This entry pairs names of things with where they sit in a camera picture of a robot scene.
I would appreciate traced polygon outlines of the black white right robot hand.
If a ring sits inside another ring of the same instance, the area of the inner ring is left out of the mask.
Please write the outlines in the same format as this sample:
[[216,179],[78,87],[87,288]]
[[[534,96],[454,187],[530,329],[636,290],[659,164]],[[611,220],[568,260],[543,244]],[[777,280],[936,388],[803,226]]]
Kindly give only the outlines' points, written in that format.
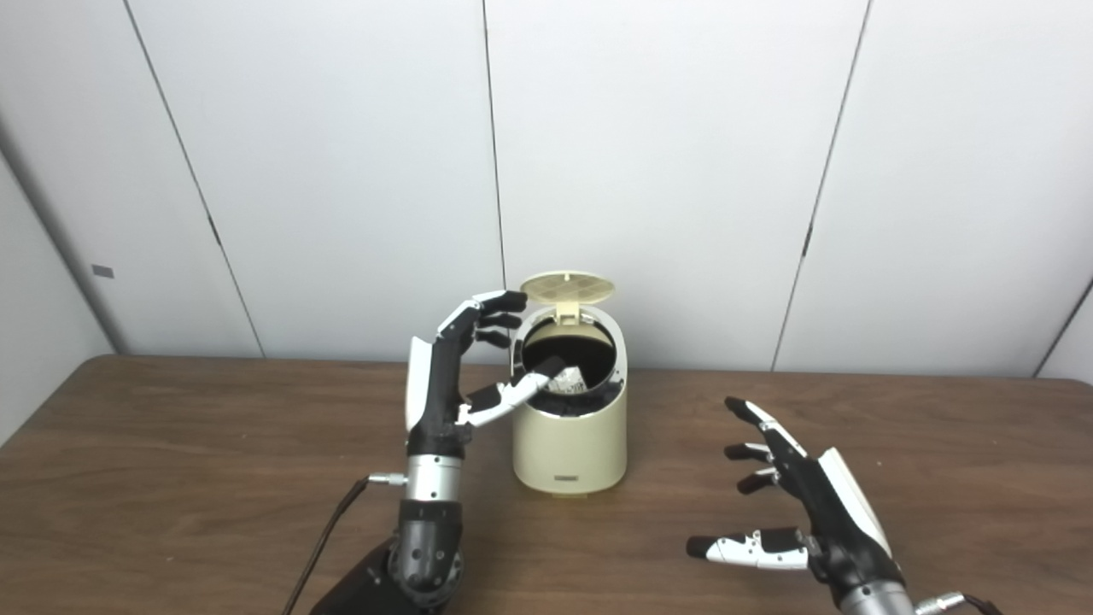
[[809,456],[780,421],[754,402],[727,397],[725,405],[763,436],[761,443],[728,445],[722,450],[730,460],[765,463],[738,482],[739,493],[786,490],[804,507],[810,528],[693,535],[687,537],[687,556],[761,570],[808,570],[828,587],[842,614],[914,614],[885,530],[841,452],[828,448]]

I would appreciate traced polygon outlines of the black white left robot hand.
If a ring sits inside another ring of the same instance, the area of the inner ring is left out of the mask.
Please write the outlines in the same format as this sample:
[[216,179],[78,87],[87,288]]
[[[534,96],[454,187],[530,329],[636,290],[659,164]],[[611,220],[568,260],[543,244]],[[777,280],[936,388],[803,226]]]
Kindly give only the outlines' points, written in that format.
[[522,326],[520,314],[528,301],[527,293],[515,289],[481,293],[460,303],[433,340],[412,339],[406,382],[407,456],[465,459],[475,427],[519,409],[565,369],[565,362],[551,355],[507,382],[461,394],[467,351],[479,342],[508,348],[512,340],[506,331]]

